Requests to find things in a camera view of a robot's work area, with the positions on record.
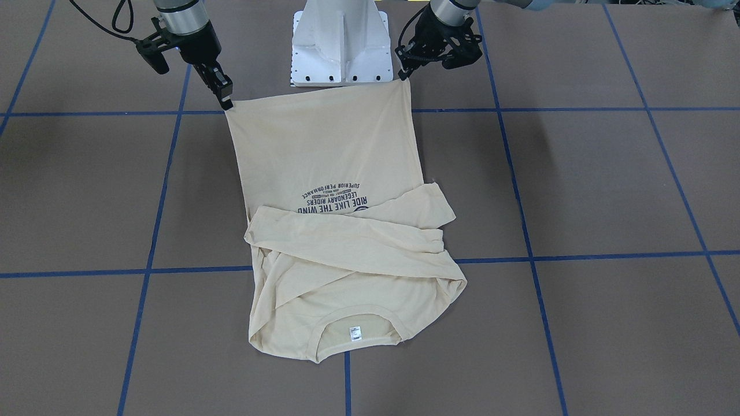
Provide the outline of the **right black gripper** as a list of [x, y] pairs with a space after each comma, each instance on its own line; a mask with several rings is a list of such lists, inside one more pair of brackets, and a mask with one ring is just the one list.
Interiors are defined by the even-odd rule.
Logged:
[[222, 110], [233, 108], [233, 82], [217, 63], [221, 45], [212, 22], [193, 34], [173, 34], [172, 42], [179, 48], [183, 60], [194, 66], [203, 82], [214, 93]]

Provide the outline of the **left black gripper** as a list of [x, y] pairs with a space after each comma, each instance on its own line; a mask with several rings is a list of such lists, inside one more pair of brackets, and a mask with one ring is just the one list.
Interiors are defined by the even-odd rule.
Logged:
[[418, 64], [472, 63], [472, 18], [465, 15], [460, 26], [447, 25], [431, 9], [421, 10], [414, 33], [414, 61]]

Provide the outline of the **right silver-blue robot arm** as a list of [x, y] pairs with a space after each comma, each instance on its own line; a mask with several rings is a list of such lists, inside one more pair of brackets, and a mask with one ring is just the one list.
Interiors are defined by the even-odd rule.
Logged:
[[222, 110], [233, 107], [233, 82], [217, 59], [222, 51], [219, 37], [203, 1], [155, 1], [159, 23], [155, 23], [162, 44], [160, 50], [178, 49], [185, 63], [219, 101]]

